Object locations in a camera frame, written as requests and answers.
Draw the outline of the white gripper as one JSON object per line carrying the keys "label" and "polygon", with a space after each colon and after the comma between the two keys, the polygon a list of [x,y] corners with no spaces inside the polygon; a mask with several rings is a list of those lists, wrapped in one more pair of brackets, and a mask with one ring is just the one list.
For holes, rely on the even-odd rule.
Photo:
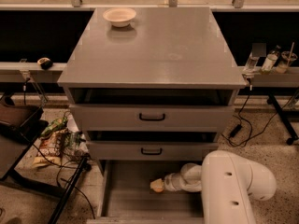
{"label": "white gripper", "polygon": [[167,191],[180,191],[182,190],[181,175],[179,173],[172,173],[164,178],[164,181],[159,178],[150,183],[150,188],[163,186]]}

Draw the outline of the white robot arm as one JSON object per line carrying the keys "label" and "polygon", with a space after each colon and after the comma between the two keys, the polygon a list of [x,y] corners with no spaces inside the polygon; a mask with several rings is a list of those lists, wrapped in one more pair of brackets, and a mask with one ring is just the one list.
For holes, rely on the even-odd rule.
{"label": "white robot arm", "polygon": [[266,166],[216,150],[202,164],[187,163],[179,172],[152,181],[150,188],[155,192],[199,192],[205,224],[256,224],[250,200],[271,199],[277,181]]}

